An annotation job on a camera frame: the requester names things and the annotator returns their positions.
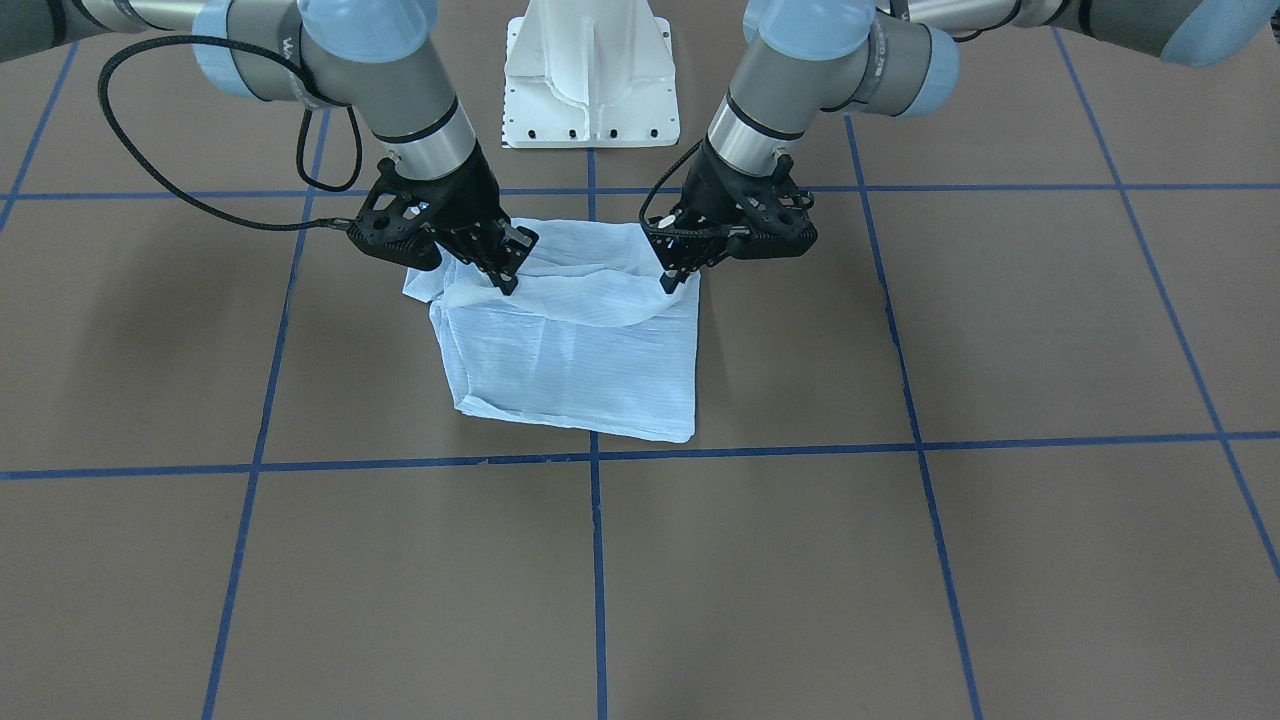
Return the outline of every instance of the folded cloth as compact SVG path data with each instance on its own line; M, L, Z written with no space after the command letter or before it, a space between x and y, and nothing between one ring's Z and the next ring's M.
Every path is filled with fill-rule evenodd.
M444 255L410 270L430 302L453 406L466 415L641 439L694 434L698 275L673 295L637 224L512 220L539 234L504 297Z

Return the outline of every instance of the white towel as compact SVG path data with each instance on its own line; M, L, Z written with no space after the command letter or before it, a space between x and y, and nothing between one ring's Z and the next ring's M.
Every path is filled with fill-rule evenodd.
M509 297L444 254L410 270L466 415L641 439L694 434L698 274L673 295L637 224L513 219L539 234Z

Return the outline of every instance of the black cable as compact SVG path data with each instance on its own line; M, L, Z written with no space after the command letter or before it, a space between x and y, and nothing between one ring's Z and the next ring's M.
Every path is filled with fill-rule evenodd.
M360 140L360 124L356 122L356 110L352 106L347 106L347 119L351 120L351 137L356 141L356 165L351 169L351 177L347 182L342 184L325 184L316 178L312 178L306 168L303 168L302 156L306 155L307 146L307 132L311 129L311 108L302 110L302 124L298 126L298 146L297 151L293 154L293 169L298 172L298 177L302 182L310 184L316 190L323 190L325 192L342 192L344 190L351 190L351 186L356 184L356 179L360 178L360 167L365 161L365 147L364 142Z
M323 94L320 94L320 91L316 90L315 82L312 81L311 74L308 72L292 63L288 58L284 58L283 55L279 55L264 47L259 47L257 45L250 45L247 42L227 40L224 37L212 37L207 35L172 35L166 37L155 37L151 40L143 40L142 42L136 42L113 55L106 61L106 64L102 65L102 72L99 73L97 76L97 101L102 108L102 115L106 118L106 123L111 126L111 131L115 133L115 137L119 138L120 143L124 145L124 149L129 151L129 155L133 155L133 159L137 160L138 165L141 165L142 169L146 170L152 179L155 179L165 190L172 192L174 197L177 197L178 200L182 200L188 205L198 208L200 210L204 210L205 213L209 213L215 218L227 220L228 223L234 223L237 225L259 231L274 231L274 232L293 232L308 228L333 228L338 231L346 231L347 228L349 228L353 223L353 220L349 218L320 218L316 220L307 220L305 223L278 224L278 223L260 223L257 220L250 220L246 218L241 218L238 215L232 215L230 213L219 210L212 205L207 205L205 202L201 202L200 200L196 200L189 193L187 193L178 186L169 182L169 178L164 177L164 174L160 170L157 170L156 167L152 165L151 161L147 160L145 155L142 155L142 151L138 150L138 147L133 143L132 140L129 140L128 133L124 132L124 128L120 127L120 122L115 118L115 110L111 109L111 101L108 91L111 86L111 77L115 74L115 70L125 60L128 60L134 55L138 55L140 53L146 53L148 50L155 50L157 47L168 47L170 45L212 45L215 47L225 47L228 50L237 50L239 53L248 53L251 55L257 55L259 58L265 58L293 73L293 76L297 77L300 82L302 82L302 86L307 90L307 92L310 92L315 97L319 97L325 102L333 105L342 105L339 102L329 100Z
M716 237L730 236L730 231L724 228L704 228L700 231L686 231L680 228L659 228L658 225L650 223L648 218L645 218L645 213L649 211L649 204L653 202L653 199L658 195L658 190L660 190L663 183L671 179L671 176L676 174L676 170L678 170L681 165L687 163L689 159L694 156L694 152L698 152L698 149L701 146L703 141L699 140L698 142L695 142L692 147L686 150L685 154L680 156L680 160L676 160L675 165L667 168L667 172L663 173L662 177L658 178L658 182L653 183L653 187L649 188L649 195L646 195L644 202L640 204L640 227L644 228L646 234L655 234L659 237L671 237L678 240L709 240Z

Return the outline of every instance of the gray floor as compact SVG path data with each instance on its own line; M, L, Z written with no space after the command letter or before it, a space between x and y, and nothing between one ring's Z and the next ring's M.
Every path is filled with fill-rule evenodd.
M522 3L443 5L511 214L631 219L678 150L499 149ZM739 6L654 5L687 143ZM934 117L822 118L819 245L704 277L686 446L461 416L402 270L132 163L129 40L0 67L0 716L1280 716L1270 36L1002 31ZM115 92L228 209L358 202L186 50Z

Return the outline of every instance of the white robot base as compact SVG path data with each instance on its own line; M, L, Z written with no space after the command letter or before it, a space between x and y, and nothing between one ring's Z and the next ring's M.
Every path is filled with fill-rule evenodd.
M532 0L507 26L506 147L680 140L671 23L646 0Z

